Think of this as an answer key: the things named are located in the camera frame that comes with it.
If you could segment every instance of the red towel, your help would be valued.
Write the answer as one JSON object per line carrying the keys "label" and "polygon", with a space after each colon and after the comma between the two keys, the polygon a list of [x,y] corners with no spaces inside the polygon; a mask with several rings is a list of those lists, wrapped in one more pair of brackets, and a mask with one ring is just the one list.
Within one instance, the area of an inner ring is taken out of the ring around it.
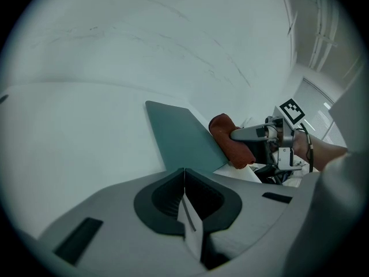
{"label": "red towel", "polygon": [[233,141],[229,137],[232,131],[239,128],[226,114],[215,116],[209,123],[210,133],[236,169],[242,169],[256,161],[245,143]]}

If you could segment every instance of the window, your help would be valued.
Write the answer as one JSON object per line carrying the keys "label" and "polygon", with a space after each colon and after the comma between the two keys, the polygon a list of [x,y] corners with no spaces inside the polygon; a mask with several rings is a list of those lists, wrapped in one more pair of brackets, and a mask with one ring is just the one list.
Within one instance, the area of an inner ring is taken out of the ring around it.
{"label": "window", "polygon": [[313,136],[333,145],[346,147],[345,141],[329,114],[333,101],[306,79],[293,97],[305,112],[302,121]]}

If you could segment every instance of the black slot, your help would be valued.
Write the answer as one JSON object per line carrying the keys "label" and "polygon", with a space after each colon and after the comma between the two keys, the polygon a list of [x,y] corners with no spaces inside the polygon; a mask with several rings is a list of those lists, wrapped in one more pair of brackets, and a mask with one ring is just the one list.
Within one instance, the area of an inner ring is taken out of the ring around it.
{"label": "black slot", "polygon": [[59,245],[54,253],[69,264],[75,265],[102,224],[102,220],[84,219]]}
{"label": "black slot", "polygon": [[185,192],[184,169],[147,185],[134,198],[134,210],[151,230],[166,235],[185,236],[185,226],[177,221],[180,200]]}
{"label": "black slot", "polygon": [[290,196],[285,196],[285,195],[280,195],[280,194],[275,194],[275,193],[270,193],[270,192],[264,193],[262,197],[269,198],[269,199],[283,202],[283,203],[290,203],[292,200],[292,197]]}
{"label": "black slot", "polygon": [[192,169],[186,169],[186,196],[202,220],[204,233],[225,230],[242,209],[240,196]]}
{"label": "black slot", "polygon": [[4,95],[0,98],[0,104],[2,104],[8,97],[9,95]]}

